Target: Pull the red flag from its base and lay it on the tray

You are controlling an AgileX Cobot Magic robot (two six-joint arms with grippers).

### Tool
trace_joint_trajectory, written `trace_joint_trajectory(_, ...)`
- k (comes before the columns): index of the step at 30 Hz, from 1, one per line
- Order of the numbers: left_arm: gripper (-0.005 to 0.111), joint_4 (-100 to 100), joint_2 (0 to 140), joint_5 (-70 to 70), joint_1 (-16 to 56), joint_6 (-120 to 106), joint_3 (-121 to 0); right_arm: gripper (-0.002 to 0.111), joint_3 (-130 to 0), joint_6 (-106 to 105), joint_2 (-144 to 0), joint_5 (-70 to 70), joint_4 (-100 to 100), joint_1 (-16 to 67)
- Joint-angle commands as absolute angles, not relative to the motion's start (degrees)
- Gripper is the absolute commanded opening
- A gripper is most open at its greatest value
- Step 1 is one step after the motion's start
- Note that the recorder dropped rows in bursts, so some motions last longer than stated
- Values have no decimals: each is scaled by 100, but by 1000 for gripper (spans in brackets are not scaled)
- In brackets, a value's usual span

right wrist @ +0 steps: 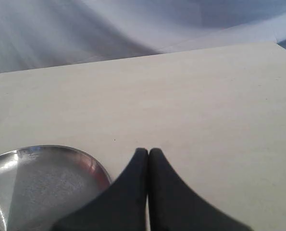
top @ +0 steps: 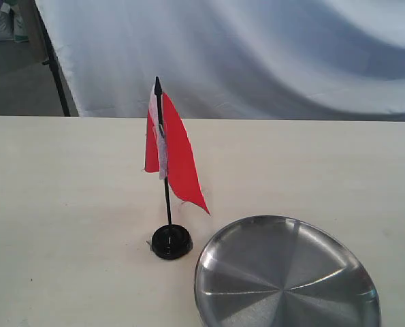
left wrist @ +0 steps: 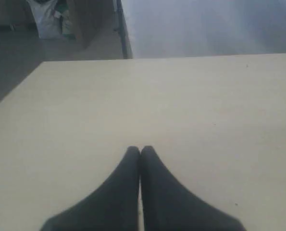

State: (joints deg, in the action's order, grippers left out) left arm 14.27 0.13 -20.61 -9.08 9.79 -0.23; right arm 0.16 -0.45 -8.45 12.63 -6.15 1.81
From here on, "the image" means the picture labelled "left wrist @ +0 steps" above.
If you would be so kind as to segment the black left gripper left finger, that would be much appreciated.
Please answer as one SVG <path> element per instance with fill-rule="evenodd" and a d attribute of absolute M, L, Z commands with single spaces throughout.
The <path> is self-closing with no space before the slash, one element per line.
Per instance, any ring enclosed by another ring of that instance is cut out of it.
<path fill-rule="evenodd" d="M 49 218 L 43 231 L 137 231 L 140 151 L 127 148 L 111 175 L 89 196 Z"/>

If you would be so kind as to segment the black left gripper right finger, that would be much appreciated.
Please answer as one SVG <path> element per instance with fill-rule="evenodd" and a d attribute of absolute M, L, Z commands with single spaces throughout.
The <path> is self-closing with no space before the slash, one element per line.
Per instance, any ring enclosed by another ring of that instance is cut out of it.
<path fill-rule="evenodd" d="M 195 196 L 167 169 L 152 146 L 140 155 L 141 195 L 147 231 L 243 231 L 235 217 Z"/>

